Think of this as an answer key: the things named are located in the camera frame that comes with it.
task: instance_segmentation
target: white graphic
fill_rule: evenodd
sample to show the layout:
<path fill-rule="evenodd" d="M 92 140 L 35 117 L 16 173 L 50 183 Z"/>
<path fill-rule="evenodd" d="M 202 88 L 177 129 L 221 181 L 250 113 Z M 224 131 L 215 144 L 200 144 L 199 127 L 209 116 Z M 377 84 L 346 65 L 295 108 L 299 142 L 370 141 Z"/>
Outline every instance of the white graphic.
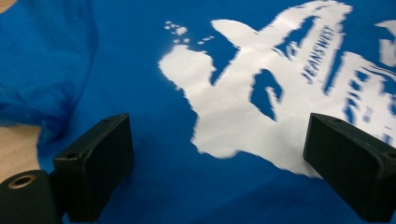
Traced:
<path fill-rule="evenodd" d="M 396 21 L 383 21 L 376 26 L 388 28 L 391 34 L 393 34 L 393 41 L 387 39 L 381 39 L 381 63 L 386 64 L 389 67 L 396 66 Z"/>
<path fill-rule="evenodd" d="M 175 44 L 178 44 L 180 42 L 183 42 L 185 44 L 190 43 L 189 38 L 181 38 L 188 31 L 186 27 L 173 24 L 171 21 L 167 21 L 165 23 L 164 28 L 165 28 L 165 30 L 171 30 L 171 34 L 177 35 L 177 39 L 174 39 Z"/>
<path fill-rule="evenodd" d="M 364 131 L 394 138 L 396 119 L 387 110 L 392 95 L 383 92 L 383 82 L 394 80 L 395 74 L 345 52 L 330 91 L 324 92 L 343 42 L 342 22 L 351 10 L 335 1 L 313 1 L 282 11 L 260 31 L 239 21 L 212 21 L 238 49 L 213 85 L 209 79 L 216 68 L 205 51 L 178 44 L 164 55 L 159 61 L 163 74 L 184 91 L 198 115 L 191 139 L 198 150 L 217 158 L 246 151 L 296 174 L 318 176 L 302 156 L 311 112 L 347 119 L 349 110 L 353 123 Z M 312 17 L 313 25 L 300 45 L 291 41 L 286 53 L 276 48 Z M 262 71 L 271 73 L 278 84 L 263 90 L 274 119 L 250 102 L 255 76 Z"/>

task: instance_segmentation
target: wrinkled fabric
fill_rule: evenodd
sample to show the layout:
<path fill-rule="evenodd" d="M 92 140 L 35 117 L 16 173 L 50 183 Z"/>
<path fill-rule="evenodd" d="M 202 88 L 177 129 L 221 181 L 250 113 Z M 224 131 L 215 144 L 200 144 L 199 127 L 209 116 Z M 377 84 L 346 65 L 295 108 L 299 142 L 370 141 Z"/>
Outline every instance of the wrinkled fabric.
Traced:
<path fill-rule="evenodd" d="M 45 144 L 64 130 L 91 69 L 91 6 L 22 0 L 0 23 L 0 122 L 39 125 Z"/>
<path fill-rule="evenodd" d="M 303 12 L 315 5 L 300 0 L 19 1 L 0 15 L 0 120 L 43 127 L 38 159 L 50 172 L 52 158 L 100 119 L 130 114 L 134 167 L 100 223 L 364 223 L 304 166 L 299 144 L 307 124 L 298 111 L 341 104 L 340 119 L 378 129 L 392 143 L 396 69 L 384 46 L 393 48 L 395 36 L 381 22 L 396 20 L 396 6 L 316 2 L 344 11 L 330 7 L 329 20 L 338 21 L 322 24 L 326 7 Z M 282 14 L 288 9 L 296 13 Z M 285 37 L 268 35 L 265 28 L 279 24 L 279 32 L 295 27 Z M 279 67 L 305 79 L 282 82 L 288 74 Z M 344 81 L 344 73 L 351 78 Z M 310 93 L 315 83 L 323 83 L 312 91 L 317 100 L 308 94 L 277 107 L 293 96 L 288 92 Z M 332 96 L 343 85 L 341 97 Z M 242 91 L 247 97 L 238 98 Z M 371 122 L 377 111 L 384 119 Z"/>

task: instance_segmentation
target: screw hole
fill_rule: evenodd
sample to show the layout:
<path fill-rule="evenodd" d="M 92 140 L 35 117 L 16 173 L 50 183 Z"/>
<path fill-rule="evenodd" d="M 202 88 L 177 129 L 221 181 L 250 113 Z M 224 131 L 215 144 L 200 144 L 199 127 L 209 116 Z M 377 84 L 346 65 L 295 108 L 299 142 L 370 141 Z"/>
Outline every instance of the screw hole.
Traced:
<path fill-rule="evenodd" d="M 35 181 L 35 175 L 23 175 L 16 179 L 14 179 L 11 183 L 9 183 L 8 187 L 10 189 L 21 189 Z"/>
<path fill-rule="evenodd" d="M 67 157 L 67 159 L 75 159 L 78 157 L 78 153 L 76 153 L 76 152 L 69 153 L 69 154 L 67 154 L 66 157 Z"/>

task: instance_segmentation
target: wooden surface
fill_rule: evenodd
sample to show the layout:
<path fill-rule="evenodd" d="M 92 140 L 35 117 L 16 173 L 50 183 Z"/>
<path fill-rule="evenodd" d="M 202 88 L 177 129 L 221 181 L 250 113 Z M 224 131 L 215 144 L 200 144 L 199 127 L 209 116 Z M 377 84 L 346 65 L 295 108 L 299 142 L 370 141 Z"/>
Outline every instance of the wooden surface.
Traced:
<path fill-rule="evenodd" d="M 39 130 L 34 126 L 0 127 L 0 183 L 20 172 L 39 169 Z"/>
<path fill-rule="evenodd" d="M 17 0 L 0 0 L 0 13 L 5 12 L 7 9 L 12 7 Z"/>

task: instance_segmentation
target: blue fabric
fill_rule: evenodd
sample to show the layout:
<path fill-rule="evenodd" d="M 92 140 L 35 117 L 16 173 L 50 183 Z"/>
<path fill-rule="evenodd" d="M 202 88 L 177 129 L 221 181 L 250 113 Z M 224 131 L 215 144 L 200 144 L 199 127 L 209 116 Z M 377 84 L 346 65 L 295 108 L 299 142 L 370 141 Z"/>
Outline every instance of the blue fabric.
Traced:
<path fill-rule="evenodd" d="M 217 70 L 208 82 L 215 85 L 237 49 L 211 21 L 232 19 L 260 30 L 279 12 L 306 2 L 20 0 L 0 15 L 0 120 L 43 127 L 38 158 L 50 172 L 53 156 L 97 121 L 130 113 L 134 169 L 100 223 L 363 223 L 319 178 L 279 169 L 244 151 L 225 159 L 200 153 L 191 141 L 199 115 L 159 68 L 174 46 L 174 36 L 163 28 L 167 21 L 188 27 L 195 40 L 215 37 L 205 45 L 189 44 L 214 59 Z M 394 39 L 374 26 L 396 20 L 394 1 L 342 2 L 353 12 L 343 21 L 346 35 L 329 79 L 342 66 L 343 52 L 380 64 L 378 40 Z M 291 40 L 301 39 L 309 26 Z M 255 80 L 276 82 L 267 71 Z M 331 92 L 329 83 L 325 93 Z M 384 83 L 384 92 L 394 96 L 394 79 Z M 260 98 L 268 92 L 254 91 L 250 102 L 276 120 L 270 102 Z M 351 111 L 345 113 L 353 123 Z"/>
<path fill-rule="evenodd" d="M 0 22 L 0 122 L 39 125 L 45 144 L 64 130 L 91 69 L 91 7 L 22 0 Z"/>

